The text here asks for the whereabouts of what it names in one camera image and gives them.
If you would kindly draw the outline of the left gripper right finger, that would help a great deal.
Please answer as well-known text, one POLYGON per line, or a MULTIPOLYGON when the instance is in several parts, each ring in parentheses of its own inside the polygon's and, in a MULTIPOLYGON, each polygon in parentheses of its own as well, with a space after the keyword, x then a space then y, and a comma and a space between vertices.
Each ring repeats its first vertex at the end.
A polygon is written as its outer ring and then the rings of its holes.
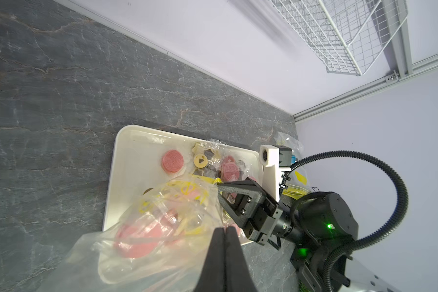
POLYGON ((225 291, 256 292, 235 227, 225 232, 225 291))

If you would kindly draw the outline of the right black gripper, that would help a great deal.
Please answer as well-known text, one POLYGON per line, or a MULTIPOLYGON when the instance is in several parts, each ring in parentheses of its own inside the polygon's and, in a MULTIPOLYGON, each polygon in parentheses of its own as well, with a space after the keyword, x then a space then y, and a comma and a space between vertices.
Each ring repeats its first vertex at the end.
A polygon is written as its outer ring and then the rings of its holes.
POLYGON ((288 234, 288 216, 273 198, 254 180, 217 184, 222 208, 243 229, 248 240, 260 245, 279 246, 288 234))

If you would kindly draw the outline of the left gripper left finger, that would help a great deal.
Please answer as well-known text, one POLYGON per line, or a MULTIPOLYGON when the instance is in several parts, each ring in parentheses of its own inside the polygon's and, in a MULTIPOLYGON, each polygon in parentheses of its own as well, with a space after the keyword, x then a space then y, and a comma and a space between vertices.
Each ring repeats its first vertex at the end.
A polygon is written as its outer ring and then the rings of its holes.
POLYGON ((208 253, 195 292, 226 291, 226 239, 225 230, 214 230, 208 253))

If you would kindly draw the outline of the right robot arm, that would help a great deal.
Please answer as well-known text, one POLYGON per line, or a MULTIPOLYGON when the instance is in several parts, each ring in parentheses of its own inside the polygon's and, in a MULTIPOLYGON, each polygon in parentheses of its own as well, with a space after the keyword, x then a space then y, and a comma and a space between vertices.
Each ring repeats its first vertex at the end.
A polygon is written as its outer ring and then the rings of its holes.
POLYGON ((401 224, 408 210, 408 192, 397 172, 365 153, 337 150, 304 159, 292 159, 284 146, 262 146, 262 183, 253 179, 223 182, 218 198, 225 212, 245 237, 260 245, 281 248, 294 243, 290 261, 309 292, 391 292, 394 287, 353 258, 353 252, 373 246, 401 224), (382 170, 393 182, 397 202, 388 221, 372 234, 359 238, 358 223, 343 198, 334 192, 309 192, 291 204, 281 200, 291 174, 303 165, 330 158, 352 158, 382 170))

